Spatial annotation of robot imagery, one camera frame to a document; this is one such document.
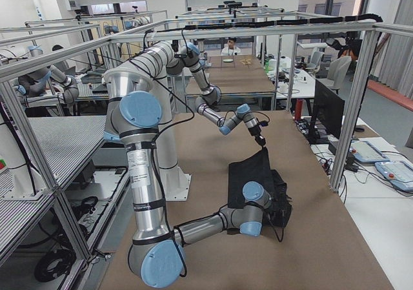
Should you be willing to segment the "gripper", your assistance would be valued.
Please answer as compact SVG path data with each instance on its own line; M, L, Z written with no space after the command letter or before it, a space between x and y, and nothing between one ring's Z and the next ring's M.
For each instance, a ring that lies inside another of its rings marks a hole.
M261 126L257 118L252 118L247 121L247 129L260 147L266 145L266 139L261 135Z

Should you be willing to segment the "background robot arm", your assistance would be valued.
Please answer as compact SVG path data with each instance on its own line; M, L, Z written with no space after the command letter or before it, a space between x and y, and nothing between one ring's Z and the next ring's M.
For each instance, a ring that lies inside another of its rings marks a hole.
M28 117L49 116L49 107L63 109L69 115L79 96L77 80L56 66L43 67L19 76L13 82L15 94Z

